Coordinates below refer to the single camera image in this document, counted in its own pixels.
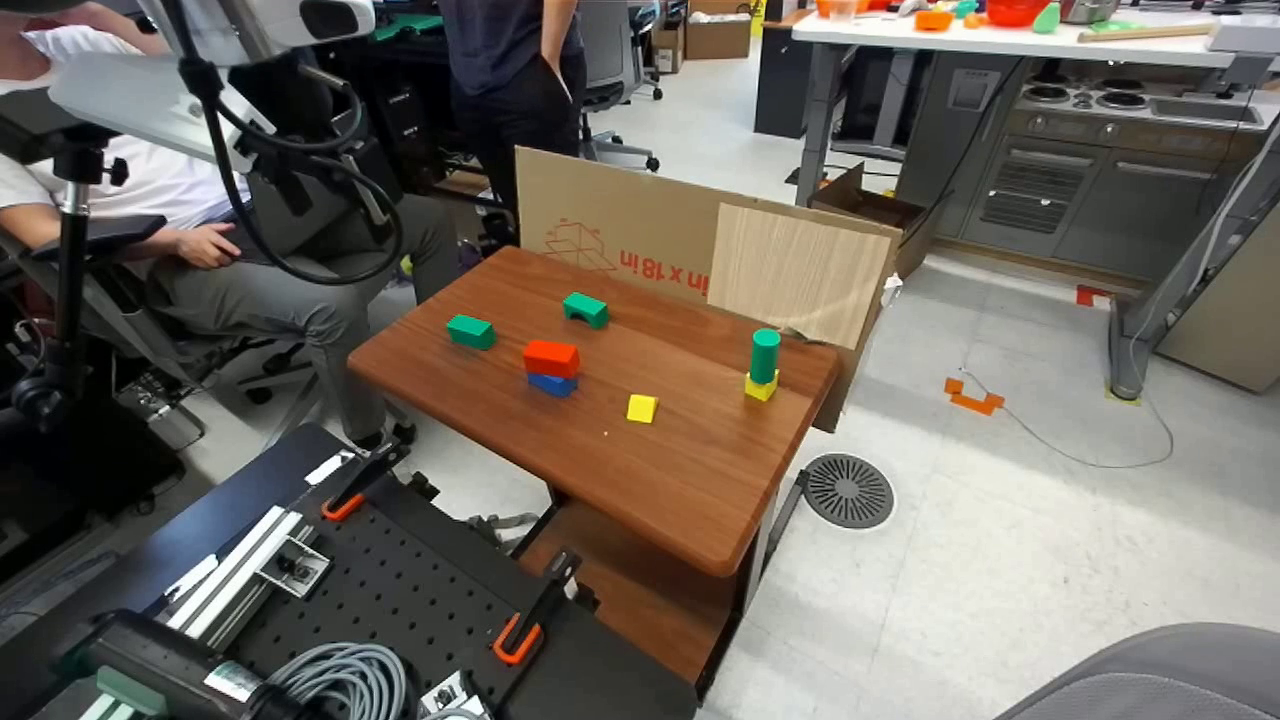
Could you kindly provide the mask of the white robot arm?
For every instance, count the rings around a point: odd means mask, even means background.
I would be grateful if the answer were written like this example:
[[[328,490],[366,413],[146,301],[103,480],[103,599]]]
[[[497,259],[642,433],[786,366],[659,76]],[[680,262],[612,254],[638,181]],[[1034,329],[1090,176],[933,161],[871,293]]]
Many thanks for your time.
[[[0,12],[0,88],[29,90],[57,85],[66,67],[125,65],[167,67],[162,36],[146,36],[125,12],[101,0],[77,0],[60,12],[13,8]],[[111,150],[129,165],[120,186],[95,196],[95,210],[165,214],[165,227],[131,248],[141,267],[180,293],[228,293],[247,301],[254,293],[279,293],[306,301],[341,288],[352,272],[390,272],[381,248],[366,248],[355,237],[332,237],[284,272],[273,259],[247,259],[238,238],[239,210],[234,209],[220,166],[203,154],[152,144],[148,134],[120,132]],[[50,165],[0,161],[0,227],[9,238],[39,251],[60,244],[60,181]]]

